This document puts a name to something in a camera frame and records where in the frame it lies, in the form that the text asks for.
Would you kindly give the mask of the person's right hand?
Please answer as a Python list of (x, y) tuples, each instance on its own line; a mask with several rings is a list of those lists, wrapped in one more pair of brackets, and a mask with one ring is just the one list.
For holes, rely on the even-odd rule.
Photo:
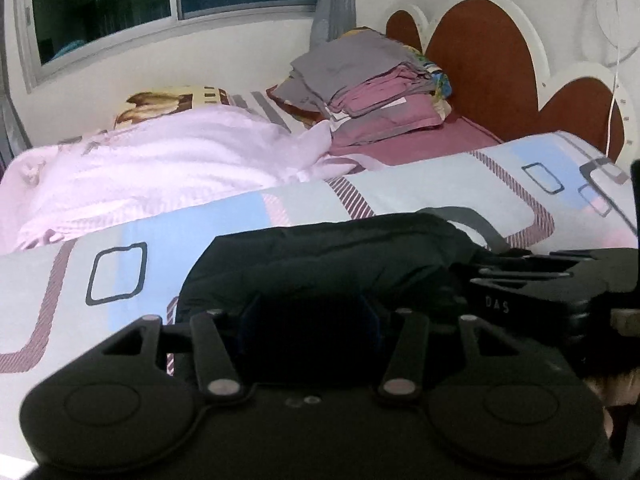
[(613, 310), (608, 327), (591, 343), (586, 384), (603, 405), (603, 426), (614, 432), (609, 408), (634, 405), (639, 400), (639, 310)]

